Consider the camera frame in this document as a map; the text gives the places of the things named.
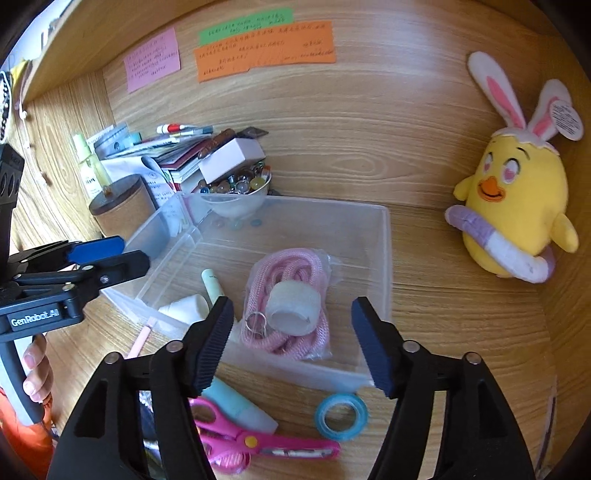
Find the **clear plastic bag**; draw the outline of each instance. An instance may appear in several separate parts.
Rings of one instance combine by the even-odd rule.
[[[338,281],[331,268],[331,264],[334,266],[335,262],[338,264],[334,257],[322,250],[290,248],[266,255],[254,264],[246,284],[241,342],[252,349],[296,360],[330,358],[330,332],[325,299],[329,286]],[[307,287],[294,281],[303,282]],[[284,294],[274,293],[271,300],[273,306],[277,304],[277,299],[279,302],[285,299],[286,310],[305,318],[305,312],[318,312],[315,307],[320,305],[318,318],[311,316],[314,322],[310,325],[313,328],[311,333],[290,335],[269,325],[265,315],[267,303],[273,288],[280,282],[286,282],[281,286],[286,288],[275,291],[281,289]],[[297,291],[300,296],[286,296],[290,289]]]

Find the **orange clothing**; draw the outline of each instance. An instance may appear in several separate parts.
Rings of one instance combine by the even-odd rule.
[[[24,427],[17,419],[4,390],[0,388],[0,428],[16,454],[25,462],[29,470],[39,480],[45,480],[53,456],[51,431],[51,394],[43,405],[45,415],[43,424]]]

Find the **orange sticky note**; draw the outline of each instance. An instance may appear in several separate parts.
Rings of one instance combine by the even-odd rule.
[[[195,49],[200,82],[253,67],[335,63],[332,22],[296,22],[262,28]]]

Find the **dark lid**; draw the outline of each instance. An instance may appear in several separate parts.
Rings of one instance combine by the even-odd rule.
[[[110,193],[100,192],[90,203],[88,209],[92,215],[102,215],[109,210],[121,205],[135,192],[137,192],[144,181],[140,175],[129,175],[109,185]]]

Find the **pink rope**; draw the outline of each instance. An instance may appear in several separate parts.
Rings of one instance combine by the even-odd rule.
[[[322,355],[329,343],[329,323],[324,307],[320,310],[316,330],[304,336],[291,336],[272,330],[260,338],[246,325],[250,315],[265,312],[271,289],[282,280],[299,280],[310,284],[320,293],[324,305],[329,279],[320,257],[307,248],[290,248],[267,255],[255,268],[256,271],[251,273],[252,283],[243,314],[242,342],[248,347],[296,360]]]

